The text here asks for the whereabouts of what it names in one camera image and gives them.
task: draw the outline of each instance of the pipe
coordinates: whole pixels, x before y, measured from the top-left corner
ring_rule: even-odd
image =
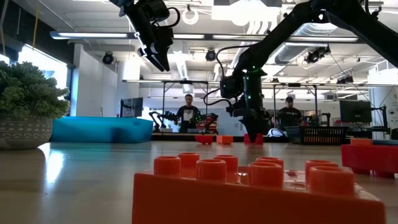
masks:
[[[275,93],[275,87],[274,85],[274,128],[276,128],[276,93]]]
[[[314,87],[314,92],[315,92],[315,117],[318,117],[318,93],[317,93],[317,86]]]

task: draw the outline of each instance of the fluorescent light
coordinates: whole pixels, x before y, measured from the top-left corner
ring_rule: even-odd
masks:
[[[54,39],[127,38],[126,33],[51,32],[50,35]]]
[[[264,35],[213,35],[216,40],[262,40]]]
[[[174,39],[204,39],[203,34],[174,34]]]
[[[294,46],[294,47],[327,47],[328,44],[325,43],[296,43],[296,42],[288,42],[285,44],[286,46]]]
[[[130,82],[130,83],[161,83],[162,80],[123,80],[122,82]]]
[[[307,41],[307,42],[356,42],[357,37],[299,37],[293,36],[288,39],[289,41]]]
[[[186,5],[189,4],[191,6],[200,6],[201,5],[201,1],[168,1],[165,0],[164,4],[171,4],[171,5]]]

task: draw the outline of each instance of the man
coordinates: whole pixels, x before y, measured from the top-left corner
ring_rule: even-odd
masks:
[[[280,109],[277,116],[280,119],[279,129],[284,127],[298,126],[303,121],[301,112],[293,107],[293,98],[288,96],[285,100],[286,107]]]
[[[181,119],[180,133],[186,133],[190,128],[197,128],[193,116],[195,113],[199,113],[199,109],[196,106],[192,106],[192,102],[192,95],[187,94],[185,95],[185,106],[178,109],[177,116]]]

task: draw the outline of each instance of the ceiling camera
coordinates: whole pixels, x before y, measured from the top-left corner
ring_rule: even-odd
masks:
[[[214,60],[216,60],[216,52],[214,51],[214,49],[208,49],[206,53],[206,61],[212,62]]]
[[[105,56],[102,58],[102,62],[105,65],[111,65],[113,63],[113,53],[112,52],[105,52]]]
[[[304,60],[307,63],[316,63],[328,53],[330,53],[329,47],[317,47],[314,51],[309,52]]]

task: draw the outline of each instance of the computer screen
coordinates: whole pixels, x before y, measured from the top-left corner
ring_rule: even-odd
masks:
[[[140,117],[142,116],[142,104],[144,100],[140,98],[123,99],[123,108],[121,111],[121,117]]]
[[[372,122],[371,102],[340,100],[340,120],[351,123]]]

